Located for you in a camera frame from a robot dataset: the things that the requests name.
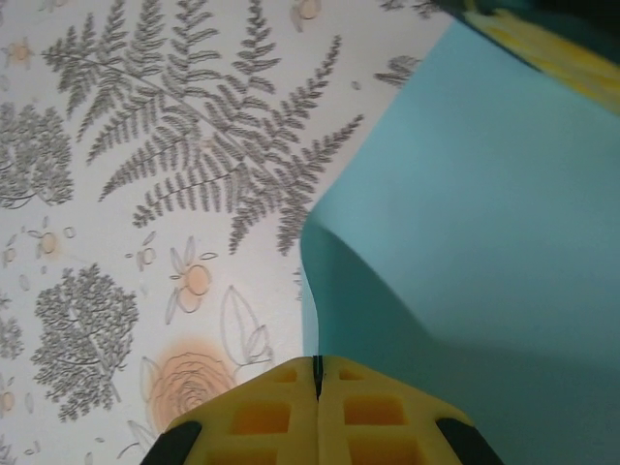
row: orange rose print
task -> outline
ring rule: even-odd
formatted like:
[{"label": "orange rose print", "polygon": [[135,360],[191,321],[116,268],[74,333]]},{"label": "orange rose print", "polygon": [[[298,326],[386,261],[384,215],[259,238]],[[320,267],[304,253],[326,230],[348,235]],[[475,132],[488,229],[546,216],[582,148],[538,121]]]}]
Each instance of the orange rose print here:
[{"label": "orange rose print", "polygon": [[158,432],[186,412],[234,387],[222,360],[203,354],[173,356],[151,391],[149,410]]}]

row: dark green object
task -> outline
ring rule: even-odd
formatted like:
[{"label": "dark green object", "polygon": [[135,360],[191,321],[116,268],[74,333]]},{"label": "dark green object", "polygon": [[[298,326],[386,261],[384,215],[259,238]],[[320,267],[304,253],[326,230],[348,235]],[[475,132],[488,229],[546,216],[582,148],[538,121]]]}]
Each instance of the dark green object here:
[{"label": "dark green object", "polygon": [[323,356],[312,357],[312,374],[314,376],[314,387],[317,392],[317,400],[321,397],[323,389]]},{"label": "dark green object", "polygon": [[140,465],[183,465],[201,434],[202,425],[186,421],[160,435]]},{"label": "dark green object", "polygon": [[463,465],[504,465],[474,426],[456,418],[440,418],[437,426]]},{"label": "dark green object", "polygon": [[[467,25],[463,0],[434,0]],[[580,45],[620,65],[620,2],[618,0],[475,0],[483,15],[497,9]]]}]

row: yellow foam block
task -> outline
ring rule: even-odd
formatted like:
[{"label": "yellow foam block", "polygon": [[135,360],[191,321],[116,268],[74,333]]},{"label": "yellow foam block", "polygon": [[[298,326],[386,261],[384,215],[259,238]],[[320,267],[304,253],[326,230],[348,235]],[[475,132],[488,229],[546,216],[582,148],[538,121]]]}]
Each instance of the yellow foam block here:
[{"label": "yellow foam block", "polygon": [[316,464],[312,358],[290,360],[173,421],[202,425],[185,465]]},{"label": "yellow foam block", "polygon": [[324,357],[322,465],[460,465],[436,425],[473,425],[450,404],[339,356]]},{"label": "yellow foam block", "polygon": [[201,431],[174,465],[461,465],[437,420],[473,426],[463,412],[348,359],[323,365],[318,399],[303,357],[176,419],[168,431],[192,421]]}]

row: fern print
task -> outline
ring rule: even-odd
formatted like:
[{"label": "fern print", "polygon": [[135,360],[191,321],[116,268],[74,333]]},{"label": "fern print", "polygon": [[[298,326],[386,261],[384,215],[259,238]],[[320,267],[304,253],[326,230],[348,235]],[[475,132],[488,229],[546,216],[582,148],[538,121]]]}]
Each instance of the fern print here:
[{"label": "fern print", "polygon": [[441,9],[432,0],[379,0],[381,8],[389,12],[411,7],[423,19],[429,19]]},{"label": "fern print", "polygon": [[375,79],[401,88],[412,76],[420,62],[421,60],[413,56],[395,56],[387,62],[389,73],[375,73]]},{"label": "fern print", "polygon": [[226,211],[233,216],[234,253],[254,225],[278,214],[278,249],[288,253],[320,174],[363,119],[357,115],[333,134],[301,146],[300,134],[338,61],[340,37],[313,76],[273,106],[269,102],[278,93],[266,72],[282,58],[269,39],[262,0],[249,0],[246,36],[229,72],[218,71],[218,64],[226,68],[224,58],[208,46],[220,32],[210,27],[207,0],[177,1],[170,34],[163,31],[161,0],[142,0],[131,37],[125,1],[113,1],[99,39],[89,16],[79,34],[70,28],[43,53],[60,76],[59,91],[69,93],[68,115],[90,102],[78,138],[106,119],[87,164],[117,145],[143,140],[105,184],[100,201],[155,178],[136,206],[136,227],[177,208]]}]

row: gray foliage print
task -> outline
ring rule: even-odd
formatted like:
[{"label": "gray foliage print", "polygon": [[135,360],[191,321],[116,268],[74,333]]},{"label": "gray foliage print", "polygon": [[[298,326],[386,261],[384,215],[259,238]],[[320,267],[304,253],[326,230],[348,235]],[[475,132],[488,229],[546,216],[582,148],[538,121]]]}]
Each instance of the gray foliage print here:
[{"label": "gray foliage print", "polygon": [[297,297],[296,300],[301,302],[301,290],[303,289],[303,281],[301,279],[301,268],[298,268],[295,273],[293,273],[294,280],[293,282],[297,285]]},{"label": "gray foliage print", "polygon": [[[232,70],[217,71],[224,58],[208,47],[220,31],[210,27],[206,0],[179,0],[171,34],[164,29],[161,0],[142,0],[130,37],[125,1],[114,0],[102,36],[90,15],[78,33],[43,53],[69,94],[67,112],[90,102],[78,138],[99,119],[87,163],[118,144],[144,143],[105,184],[100,201],[127,184],[158,177],[137,205],[134,225],[143,228],[179,209],[233,214],[230,252],[268,214],[279,214],[278,249],[286,254],[299,236],[319,175],[359,126],[355,116],[309,146],[300,132],[318,106],[338,60],[340,37],[302,85],[272,106],[278,94],[265,75],[281,63],[262,0],[249,0],[246,37]],[[164,54],[166,43],[170,53]]]},{"label": "gray foliage print", "polygon": [[4,7],[9,3],[9,0],[0,0],[0,26],[4,25]]},{"label": "gray foliage print", "polygon": [[387,12],[411,7],[424,19],[429,19],[434,13],[441,11],[441,8],[432,0],[379,0],[379,2],[381,8]]},{"label": "gray foliage print", "polygon": [[11,455],[11,446],[4,444],[4,434],[0,436],[0,465],[15,465],[17,459]]},{"label": "gray foliage print", "polygon": [[35,315],[44,331],[42,346],[31,358],[40,367],[34,379],[49,387],[46,398],[63,401],[62,421],[120,402],[112,377],[124,369],[131,351],[138,320],[135,299],[96,264],[77,276],[65,269],[60,284],[39,294]]},{"label": "gray foliage print", "polygon": [[238,371],[251,365],[261,365],[263,371],[274,366],[274,353],[266,325],[259,322],[248,301],[230,286],[222,299],[220,319],[222,341],[229,359]]},{"label": "gray foliage print", "polygon": [[375,78],[401,88],[414,73],[420,61],[413,56],[395,56],[387,62],[389,72],[376,73]]},{"label": "gray foliage print", "polygon": [[[11,300],[0,293],[0,310],[9,308]],[[23,352],[21,327],[10,317],[6,322],[0,316],[0,357],[15,360]]]},{"label": "gray foliage print", "polygon": [[73,198],[69,136],[54,108],[38,114],[0,106],[0,207],[16,209],[38,198],[57,205]]}]

